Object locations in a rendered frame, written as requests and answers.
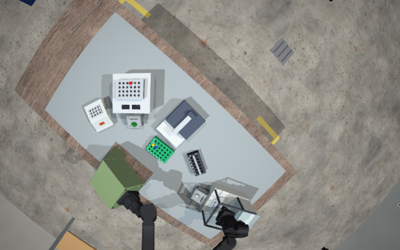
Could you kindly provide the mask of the white dry block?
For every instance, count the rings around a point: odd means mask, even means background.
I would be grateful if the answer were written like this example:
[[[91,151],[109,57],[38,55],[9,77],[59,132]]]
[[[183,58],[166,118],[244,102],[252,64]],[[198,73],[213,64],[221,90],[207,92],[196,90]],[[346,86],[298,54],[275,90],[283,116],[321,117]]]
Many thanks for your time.
[[[84,109],[88,115],[91,125],[93,125],[97,132],[115,124],[105,98],[91,103],[90,105],[84,107]]]

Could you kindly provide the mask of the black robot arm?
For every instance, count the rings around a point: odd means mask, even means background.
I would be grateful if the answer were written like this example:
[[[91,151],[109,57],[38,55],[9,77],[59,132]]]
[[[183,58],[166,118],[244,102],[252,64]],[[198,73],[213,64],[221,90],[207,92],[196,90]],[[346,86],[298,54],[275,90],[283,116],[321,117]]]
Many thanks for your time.
[[[154,250],[154,231],[155,221],[157,219],[156,207],[151,203],[143,203],[140,201],[138,191],[126,191],[123,196],[117,201],[118,205],[135,213],[138,218],[141,217],[142,223],[142,250]],[[230,221],[222,225],[224,237],[222,241],[213,250],[232,250],[237,241],[235,238],[245,238],[249,233],[249,225],[242,220],[236,221],[234,216],[229,215]],[[152,224],[153,222],[153,224]],[[235,230],[236,231],[235,231]]]

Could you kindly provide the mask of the green tube rack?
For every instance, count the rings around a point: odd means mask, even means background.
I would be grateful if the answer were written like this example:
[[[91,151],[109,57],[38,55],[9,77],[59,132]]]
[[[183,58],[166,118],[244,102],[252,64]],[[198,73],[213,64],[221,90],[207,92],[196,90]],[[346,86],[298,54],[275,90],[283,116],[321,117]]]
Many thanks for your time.
[[[154,147],[151,146],[153,143]],[[155,149],[155,146],[158,145],[158,148]],[[155,136],[152,141],[146,147],[146,150],[157,157],[161,162],[166,163],[166,161],[170,158],[170,156],[174,153],[174,150],[165,144],[161,139]],[[153,150],[153,151],[152,151]]]

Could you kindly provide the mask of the grey bench mat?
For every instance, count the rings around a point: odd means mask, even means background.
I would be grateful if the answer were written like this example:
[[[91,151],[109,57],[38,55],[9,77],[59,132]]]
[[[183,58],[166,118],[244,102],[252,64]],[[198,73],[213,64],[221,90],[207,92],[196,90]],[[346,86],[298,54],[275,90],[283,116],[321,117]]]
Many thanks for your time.
[[[129,128],[128,113],[113,113],[113,74],[153,73],[153,110],[142,128]],[[115,124],[99,132],[84,109],[105,98]],[[175,147],[156,127],[186,100],[205,122]],[[45,110],[99,162],[117,142],[153,174],[139,193],[211,239],[221,230],[204,226],[195,185],[213,183],[256,202],[286,172],[264,147],[194,79],[116,12],[72,65]],[[161,162],[146,150],[157,136],[174,153]],[[195,176],[187,153],[199,151],[206,173]]]

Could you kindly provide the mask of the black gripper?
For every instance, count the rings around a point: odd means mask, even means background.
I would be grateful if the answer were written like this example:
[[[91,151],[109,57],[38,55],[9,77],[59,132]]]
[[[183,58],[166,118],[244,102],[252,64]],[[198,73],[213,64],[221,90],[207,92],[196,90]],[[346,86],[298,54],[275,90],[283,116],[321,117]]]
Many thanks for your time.
[[[219,211],[217,217],[216,217],[216,225],[221,226],[225,223],[225,222],[231,222],[229,215],[231,216],[235,216],[235,213],[232,212],[231,210],[229,210],[228,208],[226,208],[225,206],[222,206],[222,210]],[[232,222],[231,222],[232,223]]]

